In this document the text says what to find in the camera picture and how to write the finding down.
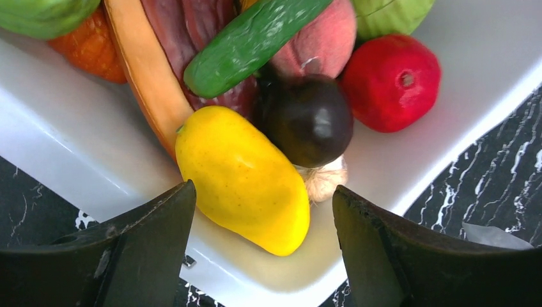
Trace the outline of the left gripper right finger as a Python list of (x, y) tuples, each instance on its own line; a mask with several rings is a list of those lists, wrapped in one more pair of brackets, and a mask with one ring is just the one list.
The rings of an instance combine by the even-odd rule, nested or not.
[(357, 306), (540, 306), (541, 250), (434, 232), (340, 185), (332, 210)]

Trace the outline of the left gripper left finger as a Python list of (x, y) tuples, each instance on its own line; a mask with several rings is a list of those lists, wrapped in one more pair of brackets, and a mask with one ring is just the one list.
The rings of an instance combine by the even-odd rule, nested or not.
[(2, 306), (172, 306), (196, 206), (183, 182), (50, 244), (1, 250)]

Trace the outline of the yellow mango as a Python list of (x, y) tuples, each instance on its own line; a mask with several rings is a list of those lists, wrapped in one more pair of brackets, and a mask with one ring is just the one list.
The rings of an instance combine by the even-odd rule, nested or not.
[(204, 107), (179, 129), (175, 151), (208, 219), (276, 256), (300, 247), (310, 222), (304, 181), (248, 120), (226, 107)]

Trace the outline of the dark purple eggplant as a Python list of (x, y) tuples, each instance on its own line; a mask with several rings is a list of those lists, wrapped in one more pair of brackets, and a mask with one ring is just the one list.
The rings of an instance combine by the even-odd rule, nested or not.
[(255, 125), (293, 164), (317, 168), (342, 155), (353, 114), (338, 83), (325, 75), (264, 80)]

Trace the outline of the clear zip top bag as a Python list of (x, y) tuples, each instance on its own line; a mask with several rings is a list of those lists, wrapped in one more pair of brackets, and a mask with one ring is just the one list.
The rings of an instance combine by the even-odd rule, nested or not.
[(462, 222), (466, 239), (470, 242), (515, 250), (534, 249), (529, 242), (496, 226), (481, 226)]

